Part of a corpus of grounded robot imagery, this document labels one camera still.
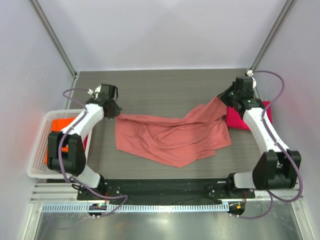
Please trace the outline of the salmon pink t shirt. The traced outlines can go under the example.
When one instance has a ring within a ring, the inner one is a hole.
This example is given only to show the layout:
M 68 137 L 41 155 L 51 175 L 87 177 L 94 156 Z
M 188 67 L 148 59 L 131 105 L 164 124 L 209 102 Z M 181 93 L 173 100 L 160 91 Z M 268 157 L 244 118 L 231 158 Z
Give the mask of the salmon pink t shirt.
M 232 144 L 226 114 L 227 107 L 217 97 L 183 118 L 122 113 L 115 121 L 116 149 L 182 168 Z

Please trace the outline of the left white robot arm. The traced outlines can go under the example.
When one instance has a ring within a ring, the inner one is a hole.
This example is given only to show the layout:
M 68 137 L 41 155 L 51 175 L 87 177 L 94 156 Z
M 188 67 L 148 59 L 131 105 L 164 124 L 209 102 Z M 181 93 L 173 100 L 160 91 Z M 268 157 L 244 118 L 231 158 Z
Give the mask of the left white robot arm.
M 119 90 L 115 85 L 104 83 L 94 90 L 84 89 L 90 95 L 85 103 L 67 95 L 75 90 L 67 89 L 62 95 L 83 109 L 69 125 L 48 135 L 47 167 L 61 173 L 66 183 L 73 181 L 100 200 L 107 193 L 105 179 L 88 166 L 84 140 L 102 119 L 114 119 L 120 115 L 122 109 L 117 104 Z

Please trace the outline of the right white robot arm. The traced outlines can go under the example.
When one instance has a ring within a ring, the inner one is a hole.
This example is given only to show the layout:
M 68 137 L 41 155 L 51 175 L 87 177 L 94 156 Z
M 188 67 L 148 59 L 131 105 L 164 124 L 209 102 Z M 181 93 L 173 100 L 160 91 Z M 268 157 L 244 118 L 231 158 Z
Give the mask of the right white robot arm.
M 248 126 L 260 151 L 260 159 L 251 172 L 231 173 L 225 191 L 236 198 L 244 189 L 282 190 L 295 187 L 302 157 L 281 140 L 271 124 L 267 108 L 254 96 L 254 79 L 238 76 L 231 86 L 218 95 L 227 107 L 235 110 Z

